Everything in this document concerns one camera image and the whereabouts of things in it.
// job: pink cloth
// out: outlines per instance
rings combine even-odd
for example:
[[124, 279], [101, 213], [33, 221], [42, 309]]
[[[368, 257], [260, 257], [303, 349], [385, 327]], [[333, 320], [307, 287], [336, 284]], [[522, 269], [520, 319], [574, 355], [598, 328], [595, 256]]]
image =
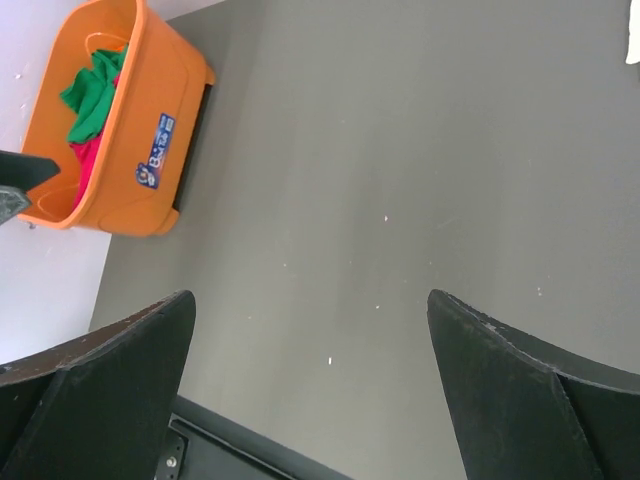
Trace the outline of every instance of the pink cloth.
[[[118, 81], [120, 80], [120, 75], [113, 79], [113, 84], [117, 87]], [[87, 191], [87, 186], [89, 185], [89, 179], [91, 178], [91, 172], [93, 171], [93, 166], [96, 163], [96, 157], [98, 156], [98, 148], [100, 148], [100, 142], [102, 141], [102, 132], [95, 137], [85, 143], [70, 143], [69, 146], [71, 150], [76, 154], [78, 161], [80, 162], [80, 184], [78, 185], [78, 192], [76, 193], [76, 197], [73, 199], [73, 208], [75, 209], [82, 197], [84, 196], [84, 192]]]

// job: orange plastic basket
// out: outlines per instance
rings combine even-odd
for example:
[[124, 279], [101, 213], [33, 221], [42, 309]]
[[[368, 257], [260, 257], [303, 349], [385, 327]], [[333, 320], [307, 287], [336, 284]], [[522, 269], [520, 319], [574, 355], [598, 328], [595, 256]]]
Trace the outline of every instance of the orange plastic basket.
[[[87, 190], [73, 199], [80, 163], [66, 142], [75, 114], [60, 92], [99, 48], [129, 43]], [[178, 219], [173, 202], [205, 85], [204, 57], [145, 0], [93, 0], [65, 21], [53, 45], [22, 151], [52, 158], [60, 174], [29, 192], [24, 220], [135, 236], [161, 235]]]

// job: label sticker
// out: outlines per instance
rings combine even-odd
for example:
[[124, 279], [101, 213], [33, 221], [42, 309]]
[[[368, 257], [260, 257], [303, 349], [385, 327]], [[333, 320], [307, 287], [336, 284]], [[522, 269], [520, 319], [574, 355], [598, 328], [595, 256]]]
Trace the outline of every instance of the label sticker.
[[136, 180], [140, 185], [153, 188], [154, 190], [160, 185], [164, 159], [169, 151], [175, 126], [175, 118], [170, 117], [166, 113], [160, 115], [160, 121], [158, 122], [158, 128], [156, 128], [149, 160], [147, 160], [146, 164], [139, 163], [136, 169]]

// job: floor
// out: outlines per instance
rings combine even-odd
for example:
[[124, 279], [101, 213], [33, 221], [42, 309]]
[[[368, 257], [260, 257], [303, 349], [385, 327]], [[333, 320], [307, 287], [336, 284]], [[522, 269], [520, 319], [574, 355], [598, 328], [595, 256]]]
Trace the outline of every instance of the floor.
[[461, 480], [432, 288], [640, 372], [628, 0], [229, 0], [184, 213], [114, 238], [93, 328], [198, 299], [181, 393], [357, 479]]

